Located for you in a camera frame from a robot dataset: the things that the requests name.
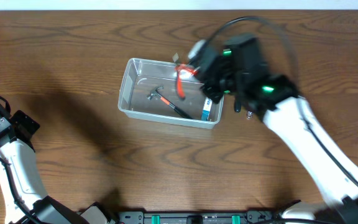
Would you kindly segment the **black yellow screwdriver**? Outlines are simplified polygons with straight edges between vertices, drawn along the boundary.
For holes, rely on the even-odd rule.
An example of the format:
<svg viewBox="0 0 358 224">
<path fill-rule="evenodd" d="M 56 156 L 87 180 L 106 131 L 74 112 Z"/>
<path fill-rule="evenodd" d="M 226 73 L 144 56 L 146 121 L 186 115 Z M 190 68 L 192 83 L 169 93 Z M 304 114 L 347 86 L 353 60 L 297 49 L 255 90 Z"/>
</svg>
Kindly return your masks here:
<svg viewBox="0 0 358 224">
<path fill-rule="evenodd" d="M 236 113 L 240 113 L 242 109 L 242 103 L 241 103 L 241 99 L 239 98 L 238 95 L 236 95 L 234 97 L 234 111 Z"/>
</svg>

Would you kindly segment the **silver wrench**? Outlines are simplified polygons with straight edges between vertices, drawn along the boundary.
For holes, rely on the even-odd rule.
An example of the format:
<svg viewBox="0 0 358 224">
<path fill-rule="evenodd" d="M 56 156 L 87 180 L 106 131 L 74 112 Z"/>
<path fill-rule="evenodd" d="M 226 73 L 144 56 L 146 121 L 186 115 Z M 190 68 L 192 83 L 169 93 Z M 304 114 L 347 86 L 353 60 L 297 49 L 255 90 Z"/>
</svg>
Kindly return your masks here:
<svg viewBox="0 0 358 224">
<path fill-rule="evenodd" d="M 253 117 L 253 112 L 248 111 L 247 112 L 247 119 L 251 119 Z"/>
</svg>

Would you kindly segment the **blue white cardboard box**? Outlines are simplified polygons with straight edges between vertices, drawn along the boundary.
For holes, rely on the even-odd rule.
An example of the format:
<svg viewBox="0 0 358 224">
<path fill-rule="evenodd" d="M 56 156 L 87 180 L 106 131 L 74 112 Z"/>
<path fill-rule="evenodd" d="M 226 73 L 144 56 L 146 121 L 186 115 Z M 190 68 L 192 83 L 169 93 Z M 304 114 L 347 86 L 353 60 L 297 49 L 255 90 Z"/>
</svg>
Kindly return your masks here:
<svg viewBox="0 0 358 224">
<path fill-rule="evenodd" d="M 210 98 L 206 97 L 201 114 L 202 121 L 211 121 L 212 106 L 213 106 L 213 101 Z"/>
</svg>

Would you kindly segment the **orange handled pliers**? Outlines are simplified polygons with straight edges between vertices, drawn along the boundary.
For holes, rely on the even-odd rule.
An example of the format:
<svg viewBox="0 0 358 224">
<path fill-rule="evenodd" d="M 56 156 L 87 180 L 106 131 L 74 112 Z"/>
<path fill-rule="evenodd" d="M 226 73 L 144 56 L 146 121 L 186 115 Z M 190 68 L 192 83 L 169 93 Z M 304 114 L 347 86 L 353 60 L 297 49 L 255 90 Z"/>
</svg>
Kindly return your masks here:
<svg viewBox="0 0 358 224">
<path fill-rule="evenodd" d="M 173 63 L 175 64 L 175 71 L 177 74 L 176 81 L 175 81 L 176 93 L 177 93 L 179 99 L 184 101 L 186 98 L 186 95 L 185 95 L 185 91 L 183 89 L 182 78 L 181 78 L 180 74 L 182 71 L 185 71 L 185 72 L 188 72 L 190 74 L 190 76 L 192 77 L 198 73 L 198 68 L 195 68 L 188 64 L 181 63 L 178 53 L 175 53 L 173 55 L 172 59 L 173 59 Z"/>
</svg>

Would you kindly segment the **clear plastic container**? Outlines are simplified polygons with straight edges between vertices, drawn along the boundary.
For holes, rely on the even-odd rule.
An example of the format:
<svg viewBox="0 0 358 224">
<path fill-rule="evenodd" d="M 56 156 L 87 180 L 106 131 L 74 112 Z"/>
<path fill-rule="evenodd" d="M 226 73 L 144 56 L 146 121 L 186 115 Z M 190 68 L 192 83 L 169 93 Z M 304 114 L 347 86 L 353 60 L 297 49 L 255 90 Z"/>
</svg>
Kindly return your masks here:
<svg viewBox="0 0 358 224">
<path fill-rule="evenodd" d="M 223 103 L 213 103 L 211 121 L 202 121 L 201 114 L 206 96 L 201 83 L 188 72 L 181 72 L 186 98 L 179 99 L 176 89 L 175 64 L 142 58 L 129 59 L 119 92 L 118 108 L 128 117 L 147 121 L 212 129 L 220 122 Z M 193 119 L 182 118 L 158 97 L 147 99 L 151 90 L 163 86 L 159 92 L 173 104 L 188 113 Z"/>
</svg>

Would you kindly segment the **small hammer black orange handle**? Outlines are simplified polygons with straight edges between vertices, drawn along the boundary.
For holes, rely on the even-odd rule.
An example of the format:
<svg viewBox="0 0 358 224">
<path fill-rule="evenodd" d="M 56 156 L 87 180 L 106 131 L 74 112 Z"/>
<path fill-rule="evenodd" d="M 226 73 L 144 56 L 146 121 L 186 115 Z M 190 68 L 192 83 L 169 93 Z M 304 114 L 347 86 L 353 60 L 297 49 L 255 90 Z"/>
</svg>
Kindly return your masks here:
<svg viewBox="0 0 358 224">
<path fill-rule="evenodd" d="M 188 113 L 183 111 L 181 108 L 173 104 L 171 101 L 166 99 L 159 91 L 163 89 L 163 86 L 158 86 L 154 90 L 151 90 L 150 93 L 147 95 L 147 99 L 151 100 L 153 97 L 158 97 L 163 103 L 171 107 L 171 109 L 180 115 L 182 118 L 186 119 L 193 119 Z"/>
</svg>

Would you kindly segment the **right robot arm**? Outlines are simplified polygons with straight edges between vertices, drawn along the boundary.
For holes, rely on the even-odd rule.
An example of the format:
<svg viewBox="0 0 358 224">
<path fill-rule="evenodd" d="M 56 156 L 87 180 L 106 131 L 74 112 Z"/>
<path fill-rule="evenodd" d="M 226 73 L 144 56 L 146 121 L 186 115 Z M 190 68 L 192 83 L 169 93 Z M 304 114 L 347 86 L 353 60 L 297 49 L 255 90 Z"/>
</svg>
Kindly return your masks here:
<svg viewBox="0 0 358 224">
<path fill-rule="evenodd" d="M 358 167 L 324 130 L 297 86 L 270 71 L 255 36 L 232 37 L 222 51 L 201 40 L 188 58 L 203 93 L 214 102 L 234 95 L 290 148 L 319 189 L 322 206 L 297 202 L 277 212 L 273 223 L 358 223 Z"/>
</svg>

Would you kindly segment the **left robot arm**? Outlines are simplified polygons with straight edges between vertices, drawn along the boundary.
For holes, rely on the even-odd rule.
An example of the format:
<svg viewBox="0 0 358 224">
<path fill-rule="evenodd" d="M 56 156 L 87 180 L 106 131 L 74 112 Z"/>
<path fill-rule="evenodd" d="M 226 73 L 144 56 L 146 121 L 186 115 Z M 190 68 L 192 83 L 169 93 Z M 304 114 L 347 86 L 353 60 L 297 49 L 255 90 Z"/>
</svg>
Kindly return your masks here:
<svg viewBox="0 0 358 224">
<path fill-rule="evenodd" d="M 74 212 L 48 195 L 31 138 L 40 125 L 23 111 L 11 112 L 0 96 L 0 186 L 5 223 L 118 223 L 98 202 Z"/>
</svg>

